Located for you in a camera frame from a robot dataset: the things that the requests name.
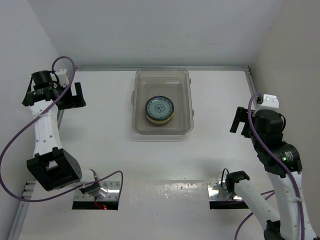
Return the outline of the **teal patterned plate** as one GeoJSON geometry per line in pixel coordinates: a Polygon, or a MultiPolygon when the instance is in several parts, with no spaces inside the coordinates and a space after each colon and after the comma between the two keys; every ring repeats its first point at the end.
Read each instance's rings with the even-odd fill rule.
{"type": "Polygon", "coordinates": [[[174,104],[166,96],[158,95],[151,97],[145,104],[145,114],[153,120],[167,120],[175,110],[174,104]]]}

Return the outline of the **yellow patterned plate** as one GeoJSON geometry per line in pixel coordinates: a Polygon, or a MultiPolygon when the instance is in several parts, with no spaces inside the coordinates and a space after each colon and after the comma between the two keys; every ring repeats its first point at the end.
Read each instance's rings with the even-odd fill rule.
{"type": "Polygon", "coordinates": [[[164,125],[164,124],[166,124],[166,123],[171,121],[171,119],[173,118],[173,115],[168,117],[168,118],[166,118],[166,119],[154,119],[154,118],[149,117],[148,115],[146,115],[146,118],[153,124],[164,125]]]}

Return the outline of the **cream plate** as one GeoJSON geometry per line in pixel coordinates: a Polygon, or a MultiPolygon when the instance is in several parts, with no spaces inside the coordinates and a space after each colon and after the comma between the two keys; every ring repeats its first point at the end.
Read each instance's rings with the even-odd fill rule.
{"type": "Polygon", "coordinates": [[[155,120],[155,119],[148,119],[149,122],[155,125],[165,125],[171,121],[171,119],[166,119],[166,120],[155,120]]]}

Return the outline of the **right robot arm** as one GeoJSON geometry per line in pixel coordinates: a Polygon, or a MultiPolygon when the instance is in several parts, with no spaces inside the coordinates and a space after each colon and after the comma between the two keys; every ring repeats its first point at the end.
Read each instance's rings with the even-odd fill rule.
{"type": "Polygon", "coordinates": [[[278,210],[268,204],[243,170],[226,175],[227,191],[242,198],[259,221],[264,239],[318,240],[303,200],[300,154],[283,141],[284,116],[270,109],[253,111],[238,107],[230,132],[235,133],[240,123],[244,123],[241,135],[251,139],[267,172],[278,210]]]}

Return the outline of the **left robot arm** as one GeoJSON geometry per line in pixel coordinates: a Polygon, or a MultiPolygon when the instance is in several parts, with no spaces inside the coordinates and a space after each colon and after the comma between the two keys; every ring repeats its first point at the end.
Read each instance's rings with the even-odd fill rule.
{"type": "Polygon", "coordinates": [[[78,161],[63,149],[58,125],[59,111],[86,106],[81,84],[74,84],[76,94],[67,88],[66,69],[38,71],[31,75],[22,104],[29,108],[34,124],[35,148],[27,169],[46,191],[80,185],[84,195],[104,199],[108,187],[98,182],[93,169],[83,171],[78,161]]]}

